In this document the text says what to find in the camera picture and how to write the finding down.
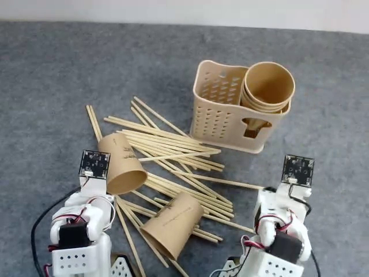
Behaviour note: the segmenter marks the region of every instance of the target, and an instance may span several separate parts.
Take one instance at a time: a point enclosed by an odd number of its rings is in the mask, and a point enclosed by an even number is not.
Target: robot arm
[[[311,254],[311,244],[304,225],[311,209],[305,198],[311,195],[314,160],[287,155],[282,182],[277,189],[258,192],[255,206],[256,235],[241,243],[249,247],[239,261],[229,258],[219,277],[301,277],[302,262]]]
[[[81,191],[71,195],[51,222],[53,275],[111,276],[111,241],[105,230],[114,220],[114,197],[106,194],[110,154],[84,151]]]

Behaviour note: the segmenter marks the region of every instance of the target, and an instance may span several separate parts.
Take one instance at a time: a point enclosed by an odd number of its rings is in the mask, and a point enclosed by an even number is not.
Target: basket handle cutout
[[[262,128],[272,127],[272,124],[270,122],[259,118],[243,118],[242,122],[247,125],[243,136],[249,137],[251,139],[256,138]]]

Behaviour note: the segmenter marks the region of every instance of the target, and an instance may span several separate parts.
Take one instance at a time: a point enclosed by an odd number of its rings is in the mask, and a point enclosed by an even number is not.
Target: beige plastic basket
[[[244,66],[222,65],[202,61],[194,83],[194,110],[190,134],[207,144],[227,147],[257,154],[288,114],[291,101],[280,113],[262,113],[240,106]],[[263,127],[248,130],[250,119],[262,119]]]

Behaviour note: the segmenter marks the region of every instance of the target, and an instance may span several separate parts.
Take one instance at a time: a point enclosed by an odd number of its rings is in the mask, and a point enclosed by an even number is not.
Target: tipped-over paper cup
[[[246,72],[244,88],[249,105],[267,113],[287,105],[295,93],[295,81],[292,74],[280,64],[259,62]]]
[[[159,252],[177,260],[203,214],[197,199],[181,192],[147,221],[141,231]]]
[[[146,181],[147,172],[142,168],[124,134],[109,134],[100,140],[98,147],[99,151],[110,153],[108,193],[131,192]]]

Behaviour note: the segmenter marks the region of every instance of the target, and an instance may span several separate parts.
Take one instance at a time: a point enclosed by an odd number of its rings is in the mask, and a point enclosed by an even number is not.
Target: white wall
[[[368,0],[0,0],[0,19],[369,33]]]

